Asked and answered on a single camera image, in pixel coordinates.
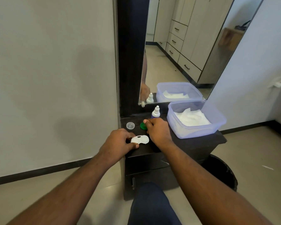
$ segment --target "dark wooden dresser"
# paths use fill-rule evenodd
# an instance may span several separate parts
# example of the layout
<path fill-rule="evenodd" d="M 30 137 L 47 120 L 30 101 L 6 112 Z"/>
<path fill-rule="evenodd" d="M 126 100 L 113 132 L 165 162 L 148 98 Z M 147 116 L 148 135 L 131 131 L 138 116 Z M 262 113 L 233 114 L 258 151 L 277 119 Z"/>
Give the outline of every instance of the dark wooden dresser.
<path fill-rule="evenodd" d="M 129 132 L 133 132 L 136 136 L 148 136 L 146 131 L 140 128 L 140 124 L 146 118 L 150 118 L 150 116 L 121 118 L 121 128 L 127 129 L 126 124 L 133 122 L 135 128 L 127 129 Z M 161 118 L 167 120 L 167 115 L 163 114 Z M 217 145 L 227 141 L 219 131 L 207 136 L 189 139 L 179 139 L 171 128 L 170 132 L 173 142 L 200 164 Z M 147 144 L 140 144 L 138 149 L 126 154 L 120 164 L 125 200 L 133 199 L 136 191 L 144 182 L 154 182 L 163 190 L 179 186 L 167 159 L 151 140 Z"/>

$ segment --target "mirror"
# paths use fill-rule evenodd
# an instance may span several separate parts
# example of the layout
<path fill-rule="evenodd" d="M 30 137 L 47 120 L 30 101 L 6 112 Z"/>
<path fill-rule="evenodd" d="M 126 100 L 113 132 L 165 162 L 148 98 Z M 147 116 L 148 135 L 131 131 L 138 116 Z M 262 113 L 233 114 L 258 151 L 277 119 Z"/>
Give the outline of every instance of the mirror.
<path fill-rule="evenodd" d="M 207 99 L 261 1 L 150 0 L 139 104 Z"/>

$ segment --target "beige floor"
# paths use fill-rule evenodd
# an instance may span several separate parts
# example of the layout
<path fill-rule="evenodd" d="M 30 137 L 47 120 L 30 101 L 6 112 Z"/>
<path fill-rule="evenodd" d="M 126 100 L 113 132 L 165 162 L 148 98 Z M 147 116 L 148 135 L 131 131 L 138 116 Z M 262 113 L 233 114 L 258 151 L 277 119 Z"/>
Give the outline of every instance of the beige floor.
<path fill-rule="evenodd" d="M 151 92 L 157 92 L 160 82 L 189 82 L 165 54 L 155 45 L 146 45 L 147 75 L 146 85 Z M 204 98 L 211 93 L 210 88 L 200 88 Z"/>
<path fill-rule="evenodd" d="M 213 154 L 233 170 L 238 192 L 274 224 L 281 224 L 281 136 L 259 127 L 225 137 L 228 142 L 219 145 Z M 0 185 L 0 224 L 7 223 L 73 171 Z M 201 224 L 180 188 L 165 193 L 182 224 Z M 127 224 L 131 203 L 123 200 L 117 163 L 100 181 L 78 224 Z"/>

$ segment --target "white contact lens case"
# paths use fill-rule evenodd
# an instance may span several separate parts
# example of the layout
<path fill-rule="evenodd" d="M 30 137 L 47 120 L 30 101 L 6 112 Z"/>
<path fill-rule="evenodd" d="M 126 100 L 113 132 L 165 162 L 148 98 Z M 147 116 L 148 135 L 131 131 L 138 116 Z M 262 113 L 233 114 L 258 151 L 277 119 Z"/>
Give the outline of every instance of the white contact lens case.
<path fill-rule="evenodd" d="M 142 136 L 135 136 L 131 139 L 131 143 L 143 143 L 143 144 L 147 144 L 149 143 L 149 137 L 146 135 L 142 135 Z"/>

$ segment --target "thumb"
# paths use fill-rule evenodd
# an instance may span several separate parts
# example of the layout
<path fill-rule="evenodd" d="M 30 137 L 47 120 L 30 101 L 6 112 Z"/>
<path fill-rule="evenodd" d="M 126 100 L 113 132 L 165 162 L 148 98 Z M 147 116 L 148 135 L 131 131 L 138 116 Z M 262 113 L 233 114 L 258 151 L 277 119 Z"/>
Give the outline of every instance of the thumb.
<path fill-rule="evenodd" d="M 136 148 L 139 148 L 139 144 L 137 144 L 137 143 L 126 144 L 127 152 L 132 150 L 132 149 L 136 149 Z"/>
<path fill-rule="evenodd" d="M 150 129 L 153 128 L 153 125 L 152 125 L 152 123 L 151 123 L 149 120 L 145 119 L 145 120 L 143 121 L 143 123 L 145 123 L 145 125 L 146 125 L 148 131 L 150 131 Z"/>

